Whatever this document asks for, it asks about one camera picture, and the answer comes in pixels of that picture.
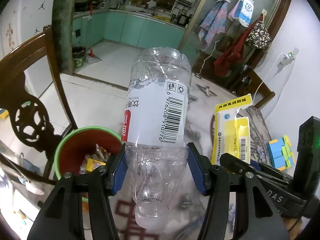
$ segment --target green bin rim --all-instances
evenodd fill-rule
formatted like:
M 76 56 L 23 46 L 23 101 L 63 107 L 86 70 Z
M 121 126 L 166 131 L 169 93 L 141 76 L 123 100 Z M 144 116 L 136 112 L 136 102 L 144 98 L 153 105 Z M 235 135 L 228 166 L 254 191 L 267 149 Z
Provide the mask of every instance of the green bin rim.
M 54 173 L 56 174 L 58 180 L 62 177 L 61 174 L 60 174 L 60 170 L 59 170 L 59 156 L 60 156 L 60 151 L 61 151 L 63 145 L 66 143 L 66 141 L 68 141 L 75 134 L 83 132 L 83 131 L 87 131 L 87 130 L 105 131 L 105 132 L 111 134 L 116 139 L 118 139 L 118 141 L 120 143 L 122 143 L 121 136 L 119 134 L 117 134 L 115 131 L 113 131 L 111 129 L 108 129 L 108 128 L 102 127 L 102 126 L 86 126 L 86 127 L 82 127 L 82 128 L 79 128 L 77 130 L 72 131 L 71 133 L 69 133 L 67 136 L 65 136 L 61 140 L 61 142 L 59 143 L 59 145 L 58 145 L 58 147 L 57 147 L 57 149 L 56 149 L 56 151 L 54 153 L 53 167 L 54 167 Z M 88 198 L 82 197 L 82 201 L 88 202 Z

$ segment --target screw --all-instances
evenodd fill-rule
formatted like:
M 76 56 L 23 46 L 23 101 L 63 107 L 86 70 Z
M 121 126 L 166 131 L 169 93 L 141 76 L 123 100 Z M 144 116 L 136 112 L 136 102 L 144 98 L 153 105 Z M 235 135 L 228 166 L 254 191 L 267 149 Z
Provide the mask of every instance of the screw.
M 254 175 L 253 175 L 252 172 L 246 172 L 246 173 L 245 173 L 245 176 L 246 176 L 247 178 L 249 178 L 249 179 L 252 179 Z
M 106 167 L 105 165 L 101 165 L 101 166 L 98 167 L 98 170 L 99 170 L 100 172 L 103 172 L 103 171 L 105 171 L 106 169 L 107 169 L 107 167 Z
M 220 170 L 220 167 L 218 165 L 212 165 L 212 169 L 218 171 Z
M 66 179 L 70 178 L 72 176 L 72 173 L 70 171 L 67 171 L 65 174 L 63 174 L 63 177 Z

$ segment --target blue cloth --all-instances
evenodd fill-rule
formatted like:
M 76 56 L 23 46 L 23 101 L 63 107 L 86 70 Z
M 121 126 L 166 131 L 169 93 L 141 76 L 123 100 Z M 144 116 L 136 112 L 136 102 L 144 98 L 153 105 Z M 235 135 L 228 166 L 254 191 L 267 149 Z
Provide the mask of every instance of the blue cloth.
M 209 47 L 217 33 L 225 32 L 228 3 L 230 3 L 230 0 L 218 0 L 200 25 L 202 29 L 198 36 L 204 45 L 203 50 Z

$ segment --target wooden chair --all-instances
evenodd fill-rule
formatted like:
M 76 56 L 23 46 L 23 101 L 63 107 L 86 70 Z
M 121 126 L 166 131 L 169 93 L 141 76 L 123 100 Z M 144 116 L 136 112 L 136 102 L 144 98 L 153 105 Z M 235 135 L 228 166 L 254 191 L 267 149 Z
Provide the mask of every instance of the wooden chair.
M 242 82 L 242 80 L 248 77 L 249 80 Z M 255 73 L 252 68 L 247 68 L 236 80 L 236 82 L 230 87 L 230 91 L 234 91 L 238 97 L 251 94 L 252 99 L 258 86 L 261 84 L 261 78 Z M 265 83 L 263 83 L 257 93 L 261 93 L 263 98 L 255 104 L 256 108 L 260 108 L 270 101 L 276 94 L 271 91 Z
M 54 128 L 50 123 L 48 112 L 43 103 L 25 90 L 26 77 L 24 70 L 45 55 L 48 57 L 53 84 L 70 122 L 70 125 L 63 131 L 62 135 L 54 134 Z M 0 61 L 0 108 L 9 111 L 11 126 L 17 138 L 25 145 L 33 147 L 39 152 L 45 151 L 48 160 L 43 177 L 17 165 L 18 169 L 30 179 L 55 184 L 55 181 L 48 179 L 55 150 L 62 138 L 70 131 L 77 129 L 77 125 L 59 76 L 51 25 L 45 26 L 42 33 L 24 42 Z M 40 118 L 38 123 L 35 121 L 35 115 Z M 26 133 L 26 127 L 33 128 L 32 134 Z M 17 171 L 1 154 L 0 162 Z

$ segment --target blue gripper pad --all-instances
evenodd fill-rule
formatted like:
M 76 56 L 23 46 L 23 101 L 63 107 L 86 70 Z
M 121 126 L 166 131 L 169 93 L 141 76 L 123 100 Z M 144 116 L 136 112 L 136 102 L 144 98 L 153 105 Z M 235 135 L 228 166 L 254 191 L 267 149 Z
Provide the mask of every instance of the blue gripper pad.
M 111 166 L 111 173 L 113 174 L 113 186 L 112 186 L 112 193 L 116 195 L 119 190 L 122 188 L 122 184 L 124 182 L 125 175 L 127 174 L 128 165 L 125 160 L 125 149 L 124 144 L 116 157 L 115 167 Z
M 207 195 L 207 190 L 211 186 L 209 168 L 211 163 L 206 156 L 200 155 L 194 143 L 188 143 L 189 155 L 188 165 L 196 184 L 197 190 L 203 195 Z

